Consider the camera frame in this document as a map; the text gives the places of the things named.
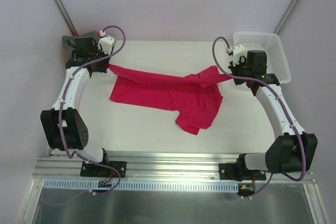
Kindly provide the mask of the crimson pink t shirt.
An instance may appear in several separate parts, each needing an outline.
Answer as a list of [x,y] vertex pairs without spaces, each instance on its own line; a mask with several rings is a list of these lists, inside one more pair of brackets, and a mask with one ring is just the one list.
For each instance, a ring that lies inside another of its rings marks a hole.
[[177,111],[176,124],[198,134],[212,126],[223,101],[218,84],[230,80],[210,66],[199,73],[178,77],[109,65],[117,76],[110,100],[117,103]]

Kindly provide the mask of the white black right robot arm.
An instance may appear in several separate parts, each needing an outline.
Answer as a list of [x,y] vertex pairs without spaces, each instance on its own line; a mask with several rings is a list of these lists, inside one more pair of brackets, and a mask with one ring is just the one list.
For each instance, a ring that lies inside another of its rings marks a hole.
[[234,48],[229,69],[235,84],[245,83],[260,102],[275,137],[266,152],[241,154],[235,174],[247,179],[255,170],[263,170],[290,178],[290,173],[300,172],[295,180],[303,180],[310,169],[318,140],[314,134],[307,133],[291,113],[277,76],[267,71],[266,52]]

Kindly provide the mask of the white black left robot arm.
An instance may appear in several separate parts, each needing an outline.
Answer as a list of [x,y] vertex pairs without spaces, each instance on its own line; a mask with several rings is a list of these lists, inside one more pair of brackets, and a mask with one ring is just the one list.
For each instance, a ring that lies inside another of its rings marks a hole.
[[107,56],[113,52],[116,40],[105,35],[64,38],[63,42],[66,78],[56,102],[50,110],[41,112],[40,120],[50,148],[93,161],[92,170],[104,176],[110,170],[108,156],[102,147],[89,144],[88,128],[79,114],[79,106],[92,73],[107,72]]

